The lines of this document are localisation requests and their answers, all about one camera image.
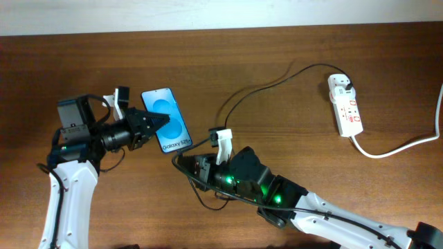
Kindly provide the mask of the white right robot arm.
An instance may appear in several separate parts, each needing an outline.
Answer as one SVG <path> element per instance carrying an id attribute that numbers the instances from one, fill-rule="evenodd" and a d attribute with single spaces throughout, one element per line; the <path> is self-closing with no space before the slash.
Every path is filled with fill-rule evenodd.
<path id="1" fill-rule="evenodd" d="M 257 207 L 277 228 L 287 226 L 333 242 L 335 248 L 442 249 L 442 231 L 420 222 L 414 230 L 367 219 L 341 209 L 260 162 L 250 147 L 220 164 L 216 154 L 172 159 L 173 165 L 203 191 L 214 190 Z"/>

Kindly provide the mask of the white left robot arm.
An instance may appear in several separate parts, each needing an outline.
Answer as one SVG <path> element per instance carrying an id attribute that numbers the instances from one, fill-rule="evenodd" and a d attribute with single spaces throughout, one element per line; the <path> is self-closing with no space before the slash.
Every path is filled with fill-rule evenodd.
<path id="1" fill-rule="evenodd" d="M 97 120 L 91 98 L 81 95 L 57 104 L 62 126 L 53 136 L 46 163 L 38 164 L 51 182 L 40 248 L 87 248 L 101 160 L 108 152 L 141 148 L 170 120 L 167 114 L 134 107 L 123 109 L 123 116 L 113 123 L 107 122 L 109 114 Z"/>

